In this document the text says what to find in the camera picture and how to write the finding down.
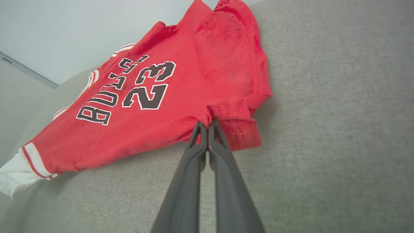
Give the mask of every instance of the white wall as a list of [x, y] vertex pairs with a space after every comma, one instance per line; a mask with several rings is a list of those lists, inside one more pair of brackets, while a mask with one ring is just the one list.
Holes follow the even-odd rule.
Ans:
[[0, 167], [52, 88], [0, 60]]
[[[157, 21], [177, 24], [192, 2], [3, 0], [0, 51], [60, 85], [138, 42]], [[214, 8], [218, 0], [204, 2]]]

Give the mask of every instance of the gray textile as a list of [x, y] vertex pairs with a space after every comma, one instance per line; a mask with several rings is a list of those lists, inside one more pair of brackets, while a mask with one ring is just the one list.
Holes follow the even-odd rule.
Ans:
[[[267, 232], [414, 232], [413, 2], [265, 0], [251, 10], [274, 97], [255, 114], [262, 147], [234, 155]], [[19, 146], [87, 76], [55, 91]], [[7, 203], [2, 232], [149, 232], [184, 147], [41, 182]], [[202, 174], [200, 232], [215, 232], [213, 177]]]

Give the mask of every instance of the bulls jersey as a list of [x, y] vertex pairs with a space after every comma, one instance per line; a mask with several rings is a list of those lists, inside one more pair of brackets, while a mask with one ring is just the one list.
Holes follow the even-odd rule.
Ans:
[[95, 70], [73, 104], [19, 149], [40, 179], [109, 164], [189, 139], [218, 119], [232, 150], [261, 145], [253, 113], [272, 95], [250, 9], [195, 0], [174, 26], [158, 22]]

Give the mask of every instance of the clothing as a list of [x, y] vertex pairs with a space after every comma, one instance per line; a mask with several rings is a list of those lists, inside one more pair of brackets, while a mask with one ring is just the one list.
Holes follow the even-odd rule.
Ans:
[[195, 0], [178, 25], [158, 22], [115, 52], [16, 156], [49, 180], [188, 140], [197, 121], [212, 119], [232, 150], [257, 147], [252, 115], [271, 95], [247, 5], [221, 0], [212, 11]]

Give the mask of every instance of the white cloth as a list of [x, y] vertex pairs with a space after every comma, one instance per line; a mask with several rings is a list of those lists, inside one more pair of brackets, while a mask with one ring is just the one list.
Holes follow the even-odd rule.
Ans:
[[26, 190], [39, 180], [42, 179], [33, 173], [20, 153], [15, 154], [0, 168], [0, 192], [13, 199], [17, 193]]

